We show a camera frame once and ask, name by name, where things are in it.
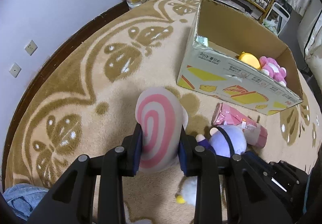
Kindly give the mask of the purple haired doll plush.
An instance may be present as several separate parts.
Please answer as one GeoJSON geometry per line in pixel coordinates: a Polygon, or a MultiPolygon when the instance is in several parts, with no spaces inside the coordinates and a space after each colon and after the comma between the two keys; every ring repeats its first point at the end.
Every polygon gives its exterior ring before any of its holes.
{"type": "Polygon", "coordinates": [[[234,154],[243,154],[247,149],[244,133],[237,126],[218,125],[210,129],[210,135],[206,139],[204,135],[198,134],[196,141],[215,155],[231,158],[234,154]]]}

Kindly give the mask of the pink swirl roll plush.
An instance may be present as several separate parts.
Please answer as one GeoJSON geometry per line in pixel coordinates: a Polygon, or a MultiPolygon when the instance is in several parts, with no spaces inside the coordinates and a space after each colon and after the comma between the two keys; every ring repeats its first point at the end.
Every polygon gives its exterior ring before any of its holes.
{"type": "Polygon", "coordinates": [[[142,129],[139,171],[160,172],[179,163],[181,130],[188,113],[176,96],[163,87],[148,88],[136,103],[136,121],[142,129]]]}

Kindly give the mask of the pink bear plush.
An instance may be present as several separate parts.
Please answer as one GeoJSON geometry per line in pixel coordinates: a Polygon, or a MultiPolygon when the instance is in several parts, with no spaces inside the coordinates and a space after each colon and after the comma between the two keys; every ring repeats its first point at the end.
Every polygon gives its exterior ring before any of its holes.
{"type": "Polygon", "coordinates": [[[280,85],[286,87],[287,82],[285,78],[287,76],[287,71],[284,67],[281,67],[277,61],[271,57],[262,56],[259,59],[260,71],[270,78],[277,81],[280,85]]]}

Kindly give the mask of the yellow dog plush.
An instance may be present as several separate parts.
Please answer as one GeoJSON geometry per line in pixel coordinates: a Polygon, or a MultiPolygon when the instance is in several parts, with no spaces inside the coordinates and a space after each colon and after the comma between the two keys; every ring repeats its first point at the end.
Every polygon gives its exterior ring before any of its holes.
{"type": "Polygon", "coordinates": [[[257,70],[261,69],[259,60],[248,52],[242,52],[240,55],[238,55],[237,59],[257,70]]]}

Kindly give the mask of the green tissue pack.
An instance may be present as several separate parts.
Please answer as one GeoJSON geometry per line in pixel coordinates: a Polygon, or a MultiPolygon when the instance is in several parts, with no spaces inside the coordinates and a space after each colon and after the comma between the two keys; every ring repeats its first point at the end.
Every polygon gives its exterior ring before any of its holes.
{"type": "Polygon", "coordinates": [[[197,36],[196,41],[199,44],[202,44],[203,46],[208,47],[208,38],[207,37],[197,36]]]}

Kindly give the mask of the blue denim trouser leg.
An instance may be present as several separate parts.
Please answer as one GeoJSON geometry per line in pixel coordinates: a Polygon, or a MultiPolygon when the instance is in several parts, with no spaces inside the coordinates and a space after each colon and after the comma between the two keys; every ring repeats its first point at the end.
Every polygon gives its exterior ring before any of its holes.
{"type": "Polygon", "coordinates": [[[20,183],[6,189],[3,197],[15,215],[27,221],[48,191],[45,187],[20,183]]]}

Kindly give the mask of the white penguin plush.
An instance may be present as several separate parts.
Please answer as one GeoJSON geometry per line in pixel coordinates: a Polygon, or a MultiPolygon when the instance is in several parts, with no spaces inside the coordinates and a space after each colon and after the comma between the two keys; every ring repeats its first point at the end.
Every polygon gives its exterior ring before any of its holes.
{"type": "Polygon", "coordinates": [[[185,178],[179,194],[176,196],[176,202],[178,204],[196,205],[197,182],[197,176],[185,178]]]}

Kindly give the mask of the pink wrapped package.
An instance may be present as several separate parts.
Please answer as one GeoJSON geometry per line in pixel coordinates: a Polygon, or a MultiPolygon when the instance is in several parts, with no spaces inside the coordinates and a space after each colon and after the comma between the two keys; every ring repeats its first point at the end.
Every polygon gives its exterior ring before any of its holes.
{"type": "Polygon", "coordinates": [[[267,142],[267,130],[255,120],[245,116],[237,109],[225,103],[216,105],[212,125],[234,125],[239,127],[245,135],[249,145],[264,148],[267,142]]]}

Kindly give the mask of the beige floral rug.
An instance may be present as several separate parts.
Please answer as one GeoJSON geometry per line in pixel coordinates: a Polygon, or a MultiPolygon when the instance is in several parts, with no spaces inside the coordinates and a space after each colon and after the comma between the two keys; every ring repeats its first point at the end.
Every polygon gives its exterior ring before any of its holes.
{"type": "MultiPolygon", "coordinates": [[[[303,101],[273,115],[177,85],[200,1],[144,3],[101,28],[67,57],[18,125],[5,190],[20,183],[50,189],[80,155],[94,158],[120,146],[139,124],[135,108],[140,94],[154,87],[169,90],[185,108],[188,124],[182,130],[187,135],[209,139],[216,105],[225,103],[267,130],[265,147],[247,143],[245,152],[310,173],[321,151],[321,111],[298,69],[303,101]]],[[[134,177],[123,177],[126,223],[194,223],[195,207],[176,202],[185,178],[180,161],[164,171],[138,169],[134,177]]]]}

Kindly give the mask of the open cardboard box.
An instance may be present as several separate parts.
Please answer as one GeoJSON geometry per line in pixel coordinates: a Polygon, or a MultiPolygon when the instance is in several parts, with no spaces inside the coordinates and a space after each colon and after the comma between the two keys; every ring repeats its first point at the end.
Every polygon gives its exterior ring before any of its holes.
{"type": "Polygon", "coordinates": [[[303,101],[302,87],[289,47],[245,14],[201,0],[193,20],[177,85],[226,102],[273,115],[303,101]],[[208,38],[208,47],[196,41],[208,38]],[[287,71],[287,86],[237,59],[242,52],[258,60],[271,57],[287,71]]]}

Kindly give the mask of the cream folded quilt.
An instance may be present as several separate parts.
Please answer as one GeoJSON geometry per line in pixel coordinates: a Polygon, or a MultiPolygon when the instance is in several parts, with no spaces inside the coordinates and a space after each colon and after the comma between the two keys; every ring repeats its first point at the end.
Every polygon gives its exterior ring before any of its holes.
{"type": "Polygon", "coordinates": [[[308,70],[306,56],[314,43],[315,35],[320,29],[318,19],[321,17],[321,1],[311,0],[297,29],[297,42],[301,52],[299,70],[308,70]]]}

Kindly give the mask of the white metal cart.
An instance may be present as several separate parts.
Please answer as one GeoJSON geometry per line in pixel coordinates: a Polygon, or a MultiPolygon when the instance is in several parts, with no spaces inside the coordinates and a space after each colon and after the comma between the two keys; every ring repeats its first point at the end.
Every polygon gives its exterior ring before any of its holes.
{"type": "Polygon", "coordinates": [[[274,2],[267,16],[263,21],[263,25],[279,36],[285,25],[290,19],[292,7],[286,3],[274,2]]]}

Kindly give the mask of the lower wall socket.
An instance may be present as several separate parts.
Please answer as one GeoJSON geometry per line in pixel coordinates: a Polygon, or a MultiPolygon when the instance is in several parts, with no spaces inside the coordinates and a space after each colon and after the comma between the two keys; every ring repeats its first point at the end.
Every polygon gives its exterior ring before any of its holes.
{"type": "Polygon", "coordinates": [[[9,69],[9,72],[13,77],[17,77],[20,71],[21,67],[17,63],[13,63],[11,68],[9,69]]]}

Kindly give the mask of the wall socket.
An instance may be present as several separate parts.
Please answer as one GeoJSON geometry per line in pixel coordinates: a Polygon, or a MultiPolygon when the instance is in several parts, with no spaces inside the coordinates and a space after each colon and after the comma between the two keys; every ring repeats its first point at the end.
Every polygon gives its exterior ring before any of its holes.
{"type": "Polygon", "coordinates": [[[25,46],[25,51],[31,56],[37,50],[38,46],[35,44],[33,40],[25,46]]]}
{"type": "Polygon", "coordinates": [[[13,77],[17,77],[20,71],[21,67],[17,63],[13,63],[11,68],[9,69],[9,72],[13,77]]]}

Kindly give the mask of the upper wall socket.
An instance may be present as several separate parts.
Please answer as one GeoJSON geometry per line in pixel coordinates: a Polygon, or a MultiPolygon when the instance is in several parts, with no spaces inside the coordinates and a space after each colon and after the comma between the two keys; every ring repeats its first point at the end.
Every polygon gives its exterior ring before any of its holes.
{"type": "Polygon", "coordinates": [[[25,51],[31,56],[37,50],[38,46],[35,44],[33,40],[25,46],[25,51]]]}

